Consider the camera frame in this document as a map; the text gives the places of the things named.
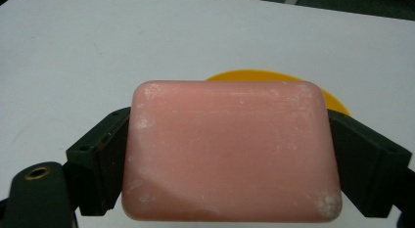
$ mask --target white table surface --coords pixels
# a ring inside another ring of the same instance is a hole
[[[138,84],[235,68],[313,81],[415,149],[415,22],[255,0],[10,0],[0,7],[0,198],[20,170],[64,163]],[[367,219],[344,197],[324,224],[137,222],[120,203],[77,217],[80,227],[394,227],[398,214]]]

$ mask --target yellow plastic disc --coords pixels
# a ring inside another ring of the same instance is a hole
[[[210,81],[261,81],[261,80],[285,80],[285,81],[300,81],[300,78],[291,76],[285,73],[261,70],[261,69],[236,69],[216,74],[207,80]],[[335,96],[327,90],[323,90],[324,98],[326,100],[327,109],[334,110],[343,114],[351,115],[346,106],[342,104]]]

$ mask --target soap bar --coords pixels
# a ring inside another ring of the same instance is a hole
[[[324,97],[305,81],[149,81],[122,188],[138,220],[322,222],[342,207]]]

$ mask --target pink soap bar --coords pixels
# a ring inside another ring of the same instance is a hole
[[[122,188],[139,220],[319,222],[342,207],[309,82],[149,81],[134,93]]]

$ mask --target black plastic bracket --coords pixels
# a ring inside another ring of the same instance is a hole
[[[64,171],[56,162],[36,164],[18,173],[5,202],[1,227],[77,227]]]
[[[329,119],[342,191],[360,212],[388,217],[396,205],[414,214],[412,154],[350,116],[329,110]]]
[[[114,208],[122,187],[130,108],[113,112],[67,150],[72,208],[82,215],[104,215]]]

